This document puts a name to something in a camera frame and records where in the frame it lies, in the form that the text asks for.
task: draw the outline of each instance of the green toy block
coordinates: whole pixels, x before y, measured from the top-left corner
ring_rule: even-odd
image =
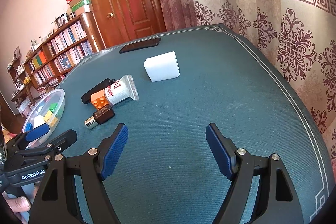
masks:
[[[57,103],[53,103],[50,105],[49,110],[53,113],[55,108],[57,108]]]

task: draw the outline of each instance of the kettle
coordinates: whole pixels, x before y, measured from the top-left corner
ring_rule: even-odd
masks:
[[[17,90],[21,90],[25,87],[24,83],[22,82],[20,78],[16,81],[15,87]]]

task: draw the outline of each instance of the red logo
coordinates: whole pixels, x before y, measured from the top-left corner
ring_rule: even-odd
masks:
[[[113,96],[111,86],[109,86],[109,87],[107,88],[107,91],[109,92],[109,95],[110,95],[110,96]]]
[[[116,82],[114,83],[114,87],[113,87],[113,89],[116,89],[116,88],[119,87],[119,86],[121,86],[121,84],[119,84],[119,80],[118,80],[118,81],[116,81]]]

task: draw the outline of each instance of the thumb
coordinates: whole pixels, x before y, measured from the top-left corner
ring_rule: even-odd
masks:
[[[14,213],[27,212],[30,210],[30,202],[26,197],[6,199],[8,205]]]

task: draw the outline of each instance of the orange toy block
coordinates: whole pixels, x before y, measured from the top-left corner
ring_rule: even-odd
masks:
[[[101,109],[108,103],[109,101],[106,99],[104,95],[104,90],[100,90],[91,95],[91,104],[93,104],[96,109]]]

